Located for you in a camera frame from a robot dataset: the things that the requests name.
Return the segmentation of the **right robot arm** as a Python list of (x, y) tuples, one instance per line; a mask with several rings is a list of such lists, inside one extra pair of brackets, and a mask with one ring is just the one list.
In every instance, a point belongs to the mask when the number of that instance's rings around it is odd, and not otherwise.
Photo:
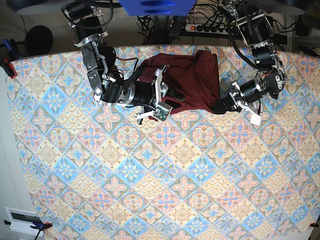
[(80, 48), (87, 77), (96, 102), (106, 106), (134, 108), (141, 106), (136, 119), (141, 124), (144, 118), (165, 121), (172, 110), (179, 109), (185, 95), (164, 82), (168, 64), (154, 66), (155, 77), (149, 82), (139, 78), (151, 66), (135, 64), (129, 78), (125, 78), (115, 65), (115, 49), (105, 42), (106, 26), (113, 18), (115, 4), (97, 1), (76, 0), (62, 8), (69, 22), (74, 45)]

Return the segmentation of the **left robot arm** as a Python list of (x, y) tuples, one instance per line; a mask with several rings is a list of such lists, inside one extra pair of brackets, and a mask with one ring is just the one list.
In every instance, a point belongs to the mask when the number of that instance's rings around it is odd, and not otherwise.
[[(273, 29), (264, 11), (245, 0), (224, 0), (222, 4), (224, 7), (220, 11), (226, 16), (226, 31), (233, 49), (257, 73), (252, 80), (242, 85), (233, 82), (229, 93), (210, 109), (220, 115), (245, 110), (258, 117), (261, 110), (254, 110), (251, 106), (266, 95), (277, 100), (288, 80), (285, 67), (272, 42)], [(234, 32), (250, 47), (252, 59), (242, 54), (235, 42)]]

